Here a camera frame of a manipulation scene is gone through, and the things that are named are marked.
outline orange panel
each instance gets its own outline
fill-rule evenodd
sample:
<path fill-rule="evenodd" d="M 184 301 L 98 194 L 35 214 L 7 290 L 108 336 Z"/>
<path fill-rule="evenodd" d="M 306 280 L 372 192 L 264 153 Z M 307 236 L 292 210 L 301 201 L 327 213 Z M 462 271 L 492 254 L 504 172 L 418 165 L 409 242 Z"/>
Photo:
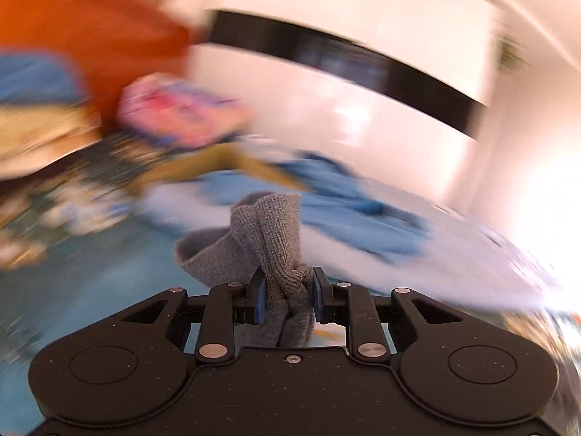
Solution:
<path fill-rule="evenodd" d="M 121 89 L 151 72 L 183 75 L 188 30 L 141 0 L 0 0 L 0 46 L 48 49 L 84 74 L 105 131 Z"/>

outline black robotic gripper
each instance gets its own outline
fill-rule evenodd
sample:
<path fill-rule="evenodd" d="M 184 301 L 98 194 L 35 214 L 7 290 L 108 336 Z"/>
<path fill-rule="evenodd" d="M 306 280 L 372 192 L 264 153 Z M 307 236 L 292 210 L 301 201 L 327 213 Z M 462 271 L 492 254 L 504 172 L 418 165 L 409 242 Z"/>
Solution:
<path fill-rule="evenodd" d="M 260 269 L 207 296 L 171 288 L 65 336 L 30 367 L 46 418 L 32 434 L 557 435 L 542 419 L 557 367 L 536 344 L 407 288 L 330 285 L 319 267 L 313 297 L 346 347 L 236 353 L 233 326 L 268 313 Z M 191 323 L 202 324 L 187 354 Z"/>

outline colorful pink object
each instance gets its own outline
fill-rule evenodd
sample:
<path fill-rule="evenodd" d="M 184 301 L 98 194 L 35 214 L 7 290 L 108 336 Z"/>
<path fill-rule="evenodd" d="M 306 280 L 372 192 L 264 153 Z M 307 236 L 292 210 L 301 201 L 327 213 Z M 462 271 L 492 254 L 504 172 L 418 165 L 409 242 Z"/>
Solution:
<path fill-rule="evenodd" d="M 219 98 L 169 74 L 150 74 L 125 87 L 119 120 L 163 145 L 196 149 L 225 138 L 250 121 L 237 100 Z"/>

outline white bedsheet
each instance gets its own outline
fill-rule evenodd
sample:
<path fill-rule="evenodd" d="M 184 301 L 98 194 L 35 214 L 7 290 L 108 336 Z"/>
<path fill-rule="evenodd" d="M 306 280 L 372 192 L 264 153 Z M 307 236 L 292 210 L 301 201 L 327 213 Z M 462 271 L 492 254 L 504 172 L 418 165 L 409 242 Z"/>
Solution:
<path fill-rule="evenodd" d="M 332 278 L 387 295 L 396 287 L 408 287 L 470 307 L 551 306 L 556 281 L 504 238 L 395 187 L 373 181 L 364 184 L 373 198 L 429 219 L 433 239 L 425 242 L 424 254 L 392 265 L 303 224 L 301 249 L 306 263 L 321 266 Z M 196 182 L 153 185 L 138 210 L 158 224 L 184 232 L 229 224 L 229 208 L 210 203 Z"/>

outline black strip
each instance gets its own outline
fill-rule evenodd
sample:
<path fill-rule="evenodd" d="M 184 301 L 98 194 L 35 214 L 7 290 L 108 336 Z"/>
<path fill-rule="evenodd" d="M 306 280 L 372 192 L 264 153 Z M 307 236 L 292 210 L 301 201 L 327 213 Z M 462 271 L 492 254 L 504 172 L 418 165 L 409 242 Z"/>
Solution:
<path fill-rule="evenodd" d="M 261 16 L 217 11 L 209 42 L 308 65 L 384 94 L 465 134 L 479 103 L 437 78 L 341 37 Z"/>

